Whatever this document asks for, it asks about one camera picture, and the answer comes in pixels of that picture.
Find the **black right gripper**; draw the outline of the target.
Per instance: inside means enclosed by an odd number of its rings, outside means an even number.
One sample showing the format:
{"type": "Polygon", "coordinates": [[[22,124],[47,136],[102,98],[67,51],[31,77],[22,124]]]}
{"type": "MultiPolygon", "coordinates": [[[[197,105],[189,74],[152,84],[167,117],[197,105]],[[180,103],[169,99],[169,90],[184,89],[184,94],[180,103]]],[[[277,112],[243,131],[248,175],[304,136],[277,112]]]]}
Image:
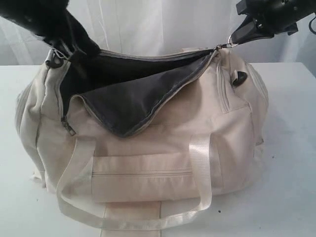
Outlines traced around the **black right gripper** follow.
{"type": "Polygon", "coordinates": [[[237,14],[245,15],[231,34],[231,45],[272,39],[275,35],[298,32],[297,22],[316,12],[314,0],[241,0],[237,14]]]}

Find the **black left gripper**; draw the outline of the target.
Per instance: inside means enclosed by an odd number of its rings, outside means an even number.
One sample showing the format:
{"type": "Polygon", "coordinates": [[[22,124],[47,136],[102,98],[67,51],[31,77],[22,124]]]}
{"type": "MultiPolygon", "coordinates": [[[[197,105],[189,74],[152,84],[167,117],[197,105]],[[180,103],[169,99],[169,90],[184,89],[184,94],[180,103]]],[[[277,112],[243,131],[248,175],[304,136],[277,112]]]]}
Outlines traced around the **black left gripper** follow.
{"type": "Polygon", "coordinates": [[[67,0],[2,0],[0,16],[40,38],[65,56],[95,56],[99,46],[67,10],[67,0]]]}

